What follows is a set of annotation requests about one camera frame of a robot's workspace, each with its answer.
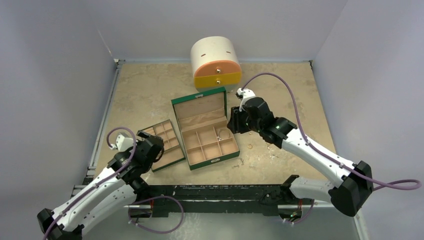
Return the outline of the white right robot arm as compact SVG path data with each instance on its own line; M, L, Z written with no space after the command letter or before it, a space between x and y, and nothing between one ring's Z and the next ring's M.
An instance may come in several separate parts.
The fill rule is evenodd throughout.
M295 123L275 117L261 97L250 97L243 106L233 106L227 128L233 134L256 132L265 142L294 154L327 178L327 181L320 181L290 177L280 191L282 200L288 204L303 198L320 200L354 217L374 190L368 163L344 159L302 136Z

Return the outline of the green jewelry tray insert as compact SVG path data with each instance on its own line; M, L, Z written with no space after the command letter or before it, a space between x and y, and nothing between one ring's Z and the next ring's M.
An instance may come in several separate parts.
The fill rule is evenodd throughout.
M170 119L138 130L137 136L141 137L141 132L160 137L163 140L163 153L159 154L159 157L161 158L152 164L152 172L158 172L186 159L180 141L176 136L175 128Z

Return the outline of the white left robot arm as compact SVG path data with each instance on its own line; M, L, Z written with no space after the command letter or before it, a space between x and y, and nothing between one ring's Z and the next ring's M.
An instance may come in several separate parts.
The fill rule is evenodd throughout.
M37 214L44 240L80 240L117 209L148 201L149 186L141 175L161 159L163 139L139 130L106 142L118 152L101 173L62 205Z

